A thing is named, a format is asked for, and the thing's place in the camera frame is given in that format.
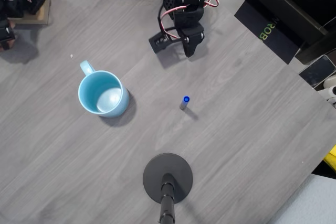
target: wood grain surface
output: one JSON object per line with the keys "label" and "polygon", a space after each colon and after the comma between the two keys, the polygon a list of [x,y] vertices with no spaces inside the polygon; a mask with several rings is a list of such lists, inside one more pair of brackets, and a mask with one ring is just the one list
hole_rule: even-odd
{"label": "wood grain surface", "polygon": [[[332,106],[224,6],[192,58],[155,55],[160,2],[51,0],[49,26],[0,55],[1,224],[154,224],[142,174],[165,152],[194,173],[177,224],[261,224],[336,144]],[[123,116],[81,107],[83,60],[129,89]]]}

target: round black base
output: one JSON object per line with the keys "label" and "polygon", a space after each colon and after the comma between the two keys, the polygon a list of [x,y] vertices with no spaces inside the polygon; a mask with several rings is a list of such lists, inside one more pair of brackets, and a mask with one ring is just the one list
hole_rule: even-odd
{"label": "round black base", "polygon": [[174,203],[183,200],[193,186],[193,173],[186,160],[172,153],[154,157],[143,172],[143,186],[157,203],[161,203],[161,186],[164,174],[170,173],[175,178]]}

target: black electronic device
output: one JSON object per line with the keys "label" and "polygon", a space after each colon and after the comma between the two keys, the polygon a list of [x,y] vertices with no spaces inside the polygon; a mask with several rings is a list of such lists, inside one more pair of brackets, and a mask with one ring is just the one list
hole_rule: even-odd
{"label": "black electronic device", "polygon": [[[161,32],[149,39],[155,53],[165,49],[175,42],[182,42],[185,55],[190,57],[194,54],[198,44],[204,39],[204,28],[199,23],[203,17],[205,0],[163,0],[159,11],[158,21]],[[174,27],[165,29],[161,22],[161,10],[167,11],[179,8],[174,12],[169,12],[170,18],[174,21]],[[179,38],[168,33],[169,30],[176,29]]]}

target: black wire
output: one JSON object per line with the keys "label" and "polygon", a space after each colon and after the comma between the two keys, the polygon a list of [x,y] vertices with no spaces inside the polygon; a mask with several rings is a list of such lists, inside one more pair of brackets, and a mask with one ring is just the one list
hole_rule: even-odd
{"label": "black wire", "polygon": [[168,35],[168,34],[166,34],[166,33],[163,31],[162,27],[161,27],[161,17],[160,17],[160,15],[161,15],[162,8],[163,8],[163,1],[162,1],[162,5],[160,6],[159,14],[158,14],[159,27],[160,27],[161,32],[162,32],[163,34],[165,34],[165,35],[168,37],[168,39],[169,39],[170,41],[173,41],[172,38],[171,38],[171,36]]}

